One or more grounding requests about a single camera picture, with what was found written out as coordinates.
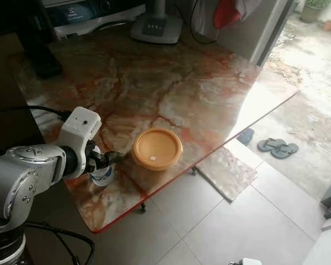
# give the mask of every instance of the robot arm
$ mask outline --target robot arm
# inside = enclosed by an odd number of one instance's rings
[[[97,113],[77,107],[63,124],[57,145],[13,147],[0,156],[0,249],[3,248],[1,235],[6,236],[22,227],[36,195],[48,190],[62,178],[77,178],[114,162],[97,161],[105,158],[105,155],[96,155],[100,150],[92,141],[100,126]],[[2,259],[1,255],[0,264],[11,264],[7,263],[7,259],[14,261],[21,254],[25,237],[23,232],[18,235],[21,244],[17,245],[15,252],[7,252],[11,256],[7,254]]]

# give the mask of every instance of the plant pot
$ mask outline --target plant pot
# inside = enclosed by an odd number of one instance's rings
[[[300,21],[305,23],[313,23],[317,20],[322,8],[310,7],[305,4],[302,14],[300,15]]]
[[[325,31],[331,30],[331,20],[328,20],[328,21],[325,22],[323,30],[325,30]]]

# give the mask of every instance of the beige tile floor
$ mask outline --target beige tile floor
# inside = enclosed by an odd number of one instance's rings
[[[101,234],[87,230],[60,184],[37,197],[30,219],[89,236],[96,244],[93,264],[226,265],[244,257],[263,265],[302,264],[321,233],[323,209],[249,149],[229,145],[258,171],[232,204],[200,176],[186,174],[150,199],[146,213],[135,210]],[[37,265],[71,264],[54,235],[32,229],[26,234]],[[84,243],[67,242],[84,262]]]

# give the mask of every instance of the gray flip-flop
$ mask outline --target gray flip-flop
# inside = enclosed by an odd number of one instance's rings
[[[282,139],[273,139],[273,138],[267,138],[266,140],[262,140],[258,142],[258,149],[267,152],[274,148],[277,148],[280,145],[285,145],[286,142]]]
[[[285,159],[291,154],[296,153],[299,147],[296,144],[280,145],[275,149],[271,150],[271,154],[279,159]]]

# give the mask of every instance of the red-veined marble tabletop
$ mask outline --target red-veined marble tabletop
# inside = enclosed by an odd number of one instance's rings
[[[173,130],[184,153],[163,172],[135,165],[126,155],[105,188],[87,174],[67,182],[78,210],[93,232],[101,232],[193,165],[289,99],[256,83],[260,68],[217,44],[203,45],[184,32],[176,45],[129,38],[114,28],[50,45],[62,76],[41,80],[23,54],[10,66],[28,104],[59,110],[83,106],[97,112],[102,127],[95,137],[103,150],[128,154],[136,136],[150,127]],[[46,140],[54,142],[62,123],[33,111]]]

